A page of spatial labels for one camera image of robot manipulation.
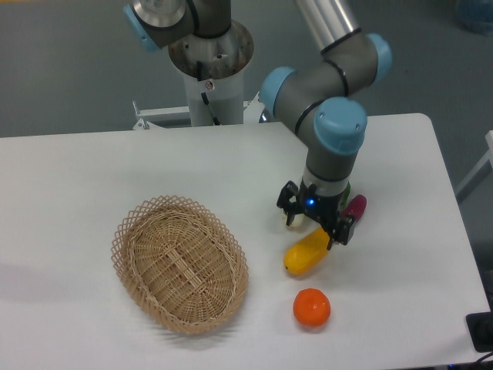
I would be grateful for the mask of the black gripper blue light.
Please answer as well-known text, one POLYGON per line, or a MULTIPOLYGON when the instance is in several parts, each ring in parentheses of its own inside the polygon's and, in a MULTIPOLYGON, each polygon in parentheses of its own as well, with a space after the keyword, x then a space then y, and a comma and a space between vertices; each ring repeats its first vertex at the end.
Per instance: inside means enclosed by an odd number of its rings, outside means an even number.
POLYGON ((349 183, 340 193, 326 196, 319 193, 319 187, 315 184, 306 185, 301 180, 299 188, 290 180, 280 190, 277 207, 283 211, 286 225, 293 225, 300 214, 316 221, 330 236, 327 243, 330 250, 334 244, 347 245, 354 234, 356 217, 339 217, 348 196, 349 183))

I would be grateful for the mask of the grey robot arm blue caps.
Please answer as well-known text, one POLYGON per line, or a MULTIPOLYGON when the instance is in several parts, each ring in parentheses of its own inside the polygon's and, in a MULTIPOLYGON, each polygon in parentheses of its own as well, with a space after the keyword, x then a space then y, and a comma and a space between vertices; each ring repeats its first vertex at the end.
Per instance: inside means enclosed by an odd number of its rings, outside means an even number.
MULTIPOLYGON (((300 183, 289 182, 277 206, 292 222, 303 214, 318 222, 330 243, 346 244, 357 216, 342 200, 367 115, 350 96, 386 76, 388 43, 364 34, 345 1, 299 1, 320 50, 321 64, 305 72, 273 70, 259 91, 264 109, 307 146, 300 183)), ((123 9, 137 39, 149 51, 166 49, 183 75, 193 126, 243 122, 243 71, 253 57, 253 38, 233 20, 228 1, 131 1, 123 9)))

